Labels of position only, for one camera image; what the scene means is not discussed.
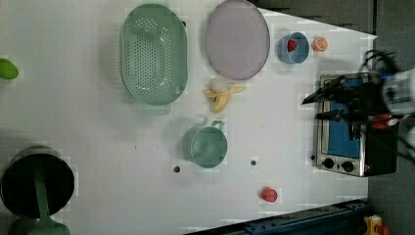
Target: green plastic basket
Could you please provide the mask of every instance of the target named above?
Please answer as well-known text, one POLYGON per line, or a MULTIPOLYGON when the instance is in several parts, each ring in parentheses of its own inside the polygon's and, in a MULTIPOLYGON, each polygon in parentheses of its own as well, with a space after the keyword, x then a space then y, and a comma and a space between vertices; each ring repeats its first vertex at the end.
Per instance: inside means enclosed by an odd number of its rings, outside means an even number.
POLYGON ((187 83, 187 34, 166 7, 144 4, 125 20, 120 37, 121 77, 139 101, 164 106, 176 100, 187 83))

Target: pink plate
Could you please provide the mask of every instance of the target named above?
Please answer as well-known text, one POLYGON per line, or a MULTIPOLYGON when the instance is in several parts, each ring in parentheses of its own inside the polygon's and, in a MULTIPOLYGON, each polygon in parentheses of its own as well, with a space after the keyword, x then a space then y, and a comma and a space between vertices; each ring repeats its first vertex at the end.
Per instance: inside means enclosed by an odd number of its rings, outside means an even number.
POLYGON ((210 15, 205 44, 212 66, 221 75, 248 79, 262 69, 268 58, 268 26, 253 4, 227 0, 210 15))

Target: oven knob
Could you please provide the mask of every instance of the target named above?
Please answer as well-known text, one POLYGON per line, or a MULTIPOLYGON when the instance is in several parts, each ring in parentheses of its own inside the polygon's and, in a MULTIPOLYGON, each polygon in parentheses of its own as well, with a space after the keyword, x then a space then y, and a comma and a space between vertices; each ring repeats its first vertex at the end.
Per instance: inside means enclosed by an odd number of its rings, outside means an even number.
POLYGON ((332 168, 333 165, 335 165, 335 162, 333 162, 333 160, 331 159, 325 159, 323 162, 323 165, 326 166, 327 168, 332 168))
POLYGON ((351 162, 345 162, 344 164, 342 164, 342 168, 345 170, 345 172, 350 173, 353 171, 354 166, 351 162))

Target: strawberry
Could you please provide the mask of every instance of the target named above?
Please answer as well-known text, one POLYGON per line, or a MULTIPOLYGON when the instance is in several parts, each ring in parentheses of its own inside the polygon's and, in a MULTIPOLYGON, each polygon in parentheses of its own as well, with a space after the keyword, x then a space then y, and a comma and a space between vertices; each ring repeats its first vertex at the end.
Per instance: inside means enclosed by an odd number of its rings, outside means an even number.
POLYGON ((263 200, 269 203, 275 203, 275 201, 277 201, 278 198, 277 191, 271 188, 264 188, 260 193, 260 196, 263 200))
POLYGON ((288 40, 287 48, 288 48, 288 52, 292 52, 292 51, 296 50, 297 42, 295 40, 292 40, 292 39, 288 40))

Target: blue bowl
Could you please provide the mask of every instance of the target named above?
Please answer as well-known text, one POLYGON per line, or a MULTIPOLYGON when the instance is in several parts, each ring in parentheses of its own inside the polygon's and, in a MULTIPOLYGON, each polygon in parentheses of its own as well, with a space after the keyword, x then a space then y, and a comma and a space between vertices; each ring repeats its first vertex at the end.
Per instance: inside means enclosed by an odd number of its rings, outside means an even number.
POLYGON ((300 32, 287 35, 278 42, 278 57, 282 62, 287 64, 300 64, 304 62, 308 57, 309 50, 308 40, 300 32), (288 41, 290 39, 297 42, 297 48, 292 52, 288 52, 288 41))

